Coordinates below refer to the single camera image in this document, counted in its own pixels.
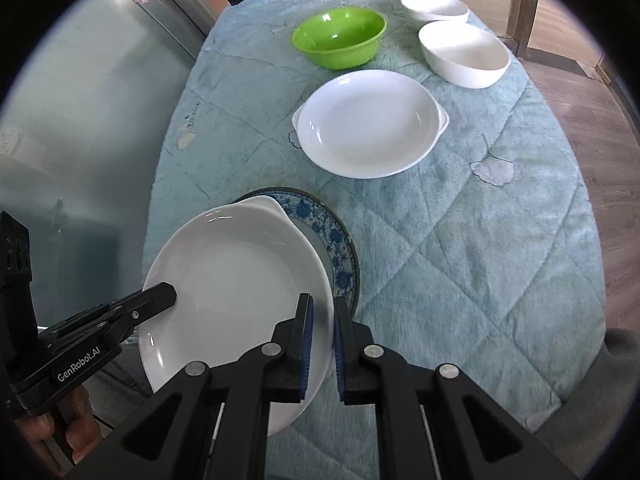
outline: person's hand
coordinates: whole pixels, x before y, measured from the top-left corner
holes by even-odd
[[[73,449],[73,460],[77,464],[100,444],[102,435],[100,434],[100,426],[94,419],[94,412],[89,402],[89,392],[86,388],[84,386],[76,388],[67,399],[73,407],[75,419],[66,429],[65,437]],[[49,413],[41,416],[25,415],[18,418],[15,423],[45,465],[58,476],[62,476],[63,469],[43,442],[53,436],[54,424],[51,415]]]

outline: white bowl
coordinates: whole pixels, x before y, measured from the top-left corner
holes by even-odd
[[[190,361],[213,367],[270,341],[276,323],[295,316],[299,294],[311,294],[306,397],[300,404],[272,404],[269,434],[302,413],[331,361],[334,303],[318,254],[273,198],[248,198],[191,219],[156,256],[144,288],[159,282],[175,287],[175,306],[138,329],[154,391]]]
[[[292,122],[302,150],[321,168],[348,178],[380,178],[420,162],[449,116],[410,77],[359,70],[322,85]]]
[[[441,20],[466,22],[469,17],[469,8],[460,0],[400,0],[400,3],[415,28]]]
[[[428,23],[418,38],[431,69],[464,88],[491,86],[511,63],[508,49],[498,38],[468,23]]]

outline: table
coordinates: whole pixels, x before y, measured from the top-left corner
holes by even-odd
[[[380,52],[362,68],[413,77],[450,115],[433,151],[392,177],[329,174],[292,133],[293,111],[339,73],[312,64],[290,36],[304,19],[341,5],[387,18]],[[474,15],[469,22],[486,28]],[[514,164],[503,186],[472,172],[492,157]],[[222,13],[162,146],[143,270],[193,216],[265,186],[304,189],[344,221],[361,265],[355,319],[376,342],[420,366],[459,365],[531,431],[600,350],[598,234],[556,118],[516,59],[482,90],[433,74],[399,0],[245,0]],[[308,410],[270,438],[268,472],[372,478],[374,428],[372,409],[338,404],[331,375]]]

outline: handle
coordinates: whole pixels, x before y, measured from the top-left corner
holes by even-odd
[[[449,126],[449,114],[437,101],[436,106],[438,107],[438,133],[436,134],[436,139],[438,139]]]
[[[283,216],[287,220],[289,219],[289,216],[285,213],[284,209],[280,206],[280,204],[278,204],[277,200],[274,198],[271,198],[270,196],[266,196],[266,195],[252,196],[250,198],[245,198],[240,202],[236,202],[236,205],[247,205],[250,207],[257,207],[259,209],[264,209],[266,211],[270,211],[272,213],[276,213],[280,216]]]
[[[296,133],[298,132],[298,120],[300,119],[300,114],[302,113],[302,107],[305,104],[302,103],[298,109],[293,112],[293,115],[291,116],[291,124],[293,124],[293,129],[296,131]]]

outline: blue patterned plate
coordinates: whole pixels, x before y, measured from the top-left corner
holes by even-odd
[[[353,241],[342,221],[319,198],[292,187],[265,187],[242,195],[273,198],[308,238],[327,271],[335,296],[344,296],[351,317],[360,296],[360,264]]]

